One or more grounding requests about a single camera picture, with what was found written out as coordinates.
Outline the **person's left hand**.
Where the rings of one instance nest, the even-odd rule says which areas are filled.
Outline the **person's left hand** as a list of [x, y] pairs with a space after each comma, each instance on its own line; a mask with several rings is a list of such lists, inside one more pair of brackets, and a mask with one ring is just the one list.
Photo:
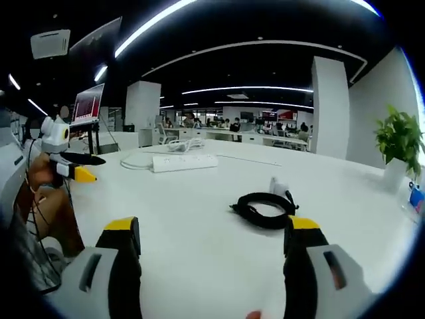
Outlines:
[[34, 192], [40, 186], [52, 183], [54, 174], [50, 166], [50, 158], [46, 153], [40, 153], [34, 159], [28, 169], [27, 179]]

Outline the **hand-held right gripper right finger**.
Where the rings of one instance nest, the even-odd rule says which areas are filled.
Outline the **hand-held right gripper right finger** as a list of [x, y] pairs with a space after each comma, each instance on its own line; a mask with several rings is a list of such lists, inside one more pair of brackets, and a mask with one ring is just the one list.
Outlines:
[[375, 301], [361, 265], [311, 219], [289, 216], [284, 255], [285, 318], [357, 318]]

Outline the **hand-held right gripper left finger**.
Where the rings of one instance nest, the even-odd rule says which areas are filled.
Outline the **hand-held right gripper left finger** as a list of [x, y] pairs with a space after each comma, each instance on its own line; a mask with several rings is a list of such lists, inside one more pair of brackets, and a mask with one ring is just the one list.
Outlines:
[[61, 314], [65, 318], [141, 318], [141, 245], [137, 217], [107, 224], [96, 245], [64, 270]]

